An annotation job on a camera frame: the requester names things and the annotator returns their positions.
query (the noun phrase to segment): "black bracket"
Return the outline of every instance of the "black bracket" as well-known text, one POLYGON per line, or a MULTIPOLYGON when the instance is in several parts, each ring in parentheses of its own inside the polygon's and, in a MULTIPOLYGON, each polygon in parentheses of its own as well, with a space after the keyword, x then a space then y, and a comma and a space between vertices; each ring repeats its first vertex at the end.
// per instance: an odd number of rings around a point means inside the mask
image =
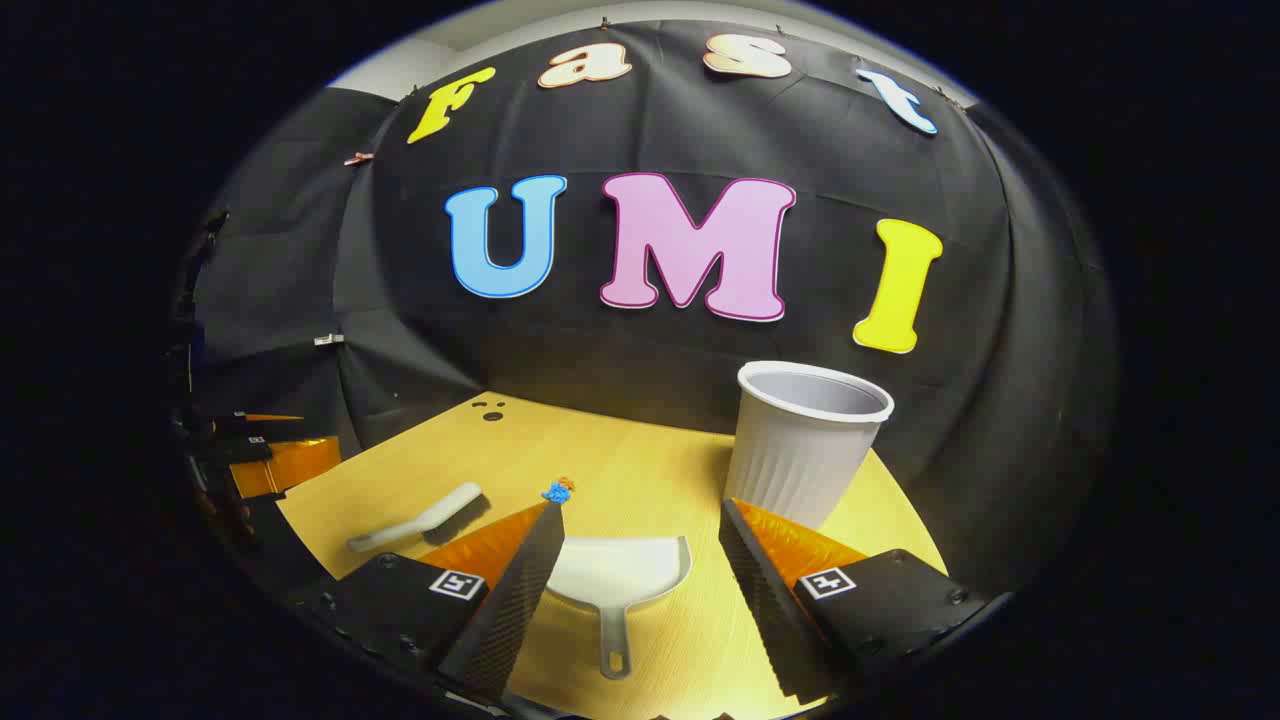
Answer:
POLYGON ((484 578, 387 552, 298 605, 353 650, 425 676, 488 594, 484 578))
POLYGON ((905 550, 806 575, 794 591, 868 684, 914 667, 987 605, 905 550))

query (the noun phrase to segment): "pink letter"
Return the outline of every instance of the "pink letter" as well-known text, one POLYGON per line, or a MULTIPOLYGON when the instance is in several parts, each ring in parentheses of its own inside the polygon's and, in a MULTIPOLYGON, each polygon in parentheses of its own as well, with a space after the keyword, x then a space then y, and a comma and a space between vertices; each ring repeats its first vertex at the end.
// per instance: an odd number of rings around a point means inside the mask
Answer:
POLYGON ((790 187, 767 179, 736 179, 724 188, 701 227, 694 224, 676 188, 657 173, 628 173, 604 182, 618 204, 613 279, 600 300, 614 307, 652 307, 652 254, 676 307, 687 307, 716 260, 721 282, 707 293, 707 309, 739 320, 771 322, 786 305, 777 293, 782 215, 796 204, 790 187))

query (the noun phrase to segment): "brush bristles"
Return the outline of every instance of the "brush bristles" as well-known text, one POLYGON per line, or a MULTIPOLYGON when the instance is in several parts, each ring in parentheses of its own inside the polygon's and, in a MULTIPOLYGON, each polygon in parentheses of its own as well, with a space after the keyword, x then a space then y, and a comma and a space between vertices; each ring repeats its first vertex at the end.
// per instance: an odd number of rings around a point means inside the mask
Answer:
POLYGON ((431 544, 445 544, 458 537, 471 523, 479 520, 492 506, 488 497, 477 495, 471 502, 463 505, 461 510, 451 515, 448 520, 440 523, 439 527, 422 533, 422 537, 431 544))

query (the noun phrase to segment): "small blue figure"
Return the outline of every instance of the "small blue figure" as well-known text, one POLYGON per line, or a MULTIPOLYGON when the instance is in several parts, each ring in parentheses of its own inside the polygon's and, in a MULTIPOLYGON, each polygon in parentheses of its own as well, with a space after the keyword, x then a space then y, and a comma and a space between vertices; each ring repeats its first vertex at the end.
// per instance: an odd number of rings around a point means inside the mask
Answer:
POLYGON ((568 500, 568 487, 564 483, 556 480, 552 483, 552 489, 544 492, 543 497, 558 505, 563 505, 568 500))

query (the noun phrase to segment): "yellow tabletop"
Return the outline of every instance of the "yellow tabletop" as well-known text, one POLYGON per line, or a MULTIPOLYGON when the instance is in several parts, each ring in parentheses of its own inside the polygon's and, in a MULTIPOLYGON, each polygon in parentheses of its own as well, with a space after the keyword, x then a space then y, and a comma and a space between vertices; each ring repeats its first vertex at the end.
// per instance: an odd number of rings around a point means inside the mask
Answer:
MULTIPOLYGON (((598 720, 772 719, 800 705, 778 689, 717 537, 733 436, 541 405, 485 392, 288 491, 279 507, 335 578, 376 552, 420 557, 422 536, 353 553, 347 538, 402 523, 463 482, 493 509, 475 529, 540 502, 559 477, 576 491, 564 533, 685 536, 692 571, 667 597, 627 612, 631 675, 599 670, 599 620, 544 593, 507 689, 598 720), (500 413, 499 420, 484 415, 500 413)), ((928 530, 874 451, 820 532, 867 555, 904 548, 946 573, 928 530)))

